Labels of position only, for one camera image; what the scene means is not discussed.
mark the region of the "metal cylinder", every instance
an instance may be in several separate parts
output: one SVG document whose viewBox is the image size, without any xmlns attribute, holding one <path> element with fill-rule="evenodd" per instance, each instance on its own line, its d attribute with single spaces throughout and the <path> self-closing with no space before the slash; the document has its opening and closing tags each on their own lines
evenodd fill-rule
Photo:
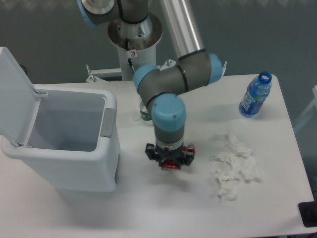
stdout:
<svg viewBox="0 0 317 238">
<path fill-rule="evenodd" d="M 141 23 L 130 24 L 121 19 L 109 23 L 108 34 L 117 47 L 122 80 L 132 80 L 133 72 L 128 62 L 127 50 L 135 50 L 131 63 L 135 70 L 145 64 L 156 65 L 156 45 L 162 37 L 162 24 L 153 14 Z"/>
<path fill-rule="evenodd" d="M 203 41 L 189 1 L 161 0 L 160 2 L 177 57 L 202 50 Z"/>
<path fill-rule="evenodd" d="M 85 9 L 95 15 L 106 14 L 114 5 L 114 0 L 82 0 L 81 2 Z"/>
</svg>

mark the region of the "black object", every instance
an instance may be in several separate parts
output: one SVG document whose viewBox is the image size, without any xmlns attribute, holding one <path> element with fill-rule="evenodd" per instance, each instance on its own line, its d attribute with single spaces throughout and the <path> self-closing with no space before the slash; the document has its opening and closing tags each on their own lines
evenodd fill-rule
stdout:
<svg viewBox="0 0 317 238">
<path fill-rule="evenodd" d="M 195 148 L 180 146 L 170 151 L 168 147 L 161 149 L 147 144 L 145 153 L 150 160 L 155 160 L 162 170 L 180 170 L 182 165 L 190 165 L 195 156 Z"/>
<path fill-rule="evenodd" d="M 317 232 L 311 233 L 310 235 L 306 236 L 305 238 L 311 238 L 311 237 L 315 236 L 316 234 L 317 234 Z"/>
<path fill-rule="evenodd" d="M 129 51 L 129 39 L 128 38 L 125 38 L 125 51 Z M 131 60 L 131 57 L 128 57 L 128 63 L 132 69 L 132 72 L 134 74 L 134 67 L 133 67 L 133 64 L 132 64 L 132 60 Z"/>
<path fill-rule="evenodd" d="M 305 227 L 317 227 L 317 202 L 301 202 L 299 211 Z"/>
</svg>

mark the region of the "plastic water bottle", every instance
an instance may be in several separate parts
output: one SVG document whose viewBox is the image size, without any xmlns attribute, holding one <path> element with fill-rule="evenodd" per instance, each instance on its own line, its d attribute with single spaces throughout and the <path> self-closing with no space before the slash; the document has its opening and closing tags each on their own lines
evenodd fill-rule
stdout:
<svg viewBox="0 0 317 238">
<path fill-rule="evenodd" d="M 243 116 L 251 118 L 259 112 L 271 90 L 271 80 L 271 73 L 264 71 L 251 81 L 239 105 L 239 111 Z"/>
</svg>

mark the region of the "blue joint cap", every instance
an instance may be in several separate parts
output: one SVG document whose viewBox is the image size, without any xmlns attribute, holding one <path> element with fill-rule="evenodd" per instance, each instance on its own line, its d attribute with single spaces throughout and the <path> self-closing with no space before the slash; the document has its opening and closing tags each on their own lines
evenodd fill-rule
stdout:
<svg viewBox="0 0 317 238">
<path fill-rule="evenodd" d="M 222 63 L 218 56 L 209 54 L 211 62 L 211 75 L 208 84 L 215 83 L 222 77 Z"/>
<path fill-rule="evenodd" d="M 84 10 L 84 7 L 83 5 L 81 4 L 81 0 L 77 0 L 77 4 L 78 4 L 78 7 L 79 7 L 79 10 L 80 10 L 80 13 L 82 14 L 85 22 L 87 25 L 89 26 L 96 26 L 91 20 L 90 18 L 87 16 L 85 10 Z"/>
<path fill-rule="evenodd" d="M 133 75 L 133 82 L 138 91 L 142 79 L 152 70 L 159 70 L 155 65 L 146 64 L 138 68 Z"/>
<path fill-rule="evenodd" d="M 185 125 L 185 104 L 176 94 L 162 94 L 154 100 L 151 116 L 153 123 L 160 129 L 177 131 Z"/>
</svg>

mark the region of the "blue bottle cap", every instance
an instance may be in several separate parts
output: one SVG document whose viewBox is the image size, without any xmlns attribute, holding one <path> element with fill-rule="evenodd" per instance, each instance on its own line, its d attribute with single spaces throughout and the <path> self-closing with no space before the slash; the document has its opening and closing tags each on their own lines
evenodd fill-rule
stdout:
<svg viewBox="0 0 317 238">
<path fill-rule="evenodd" d="M 259 82 L 262 84 L 268 84 L 272 80 L 272 74 L 267 71 L 263 71 L 259 74 Z"/>
</svg>

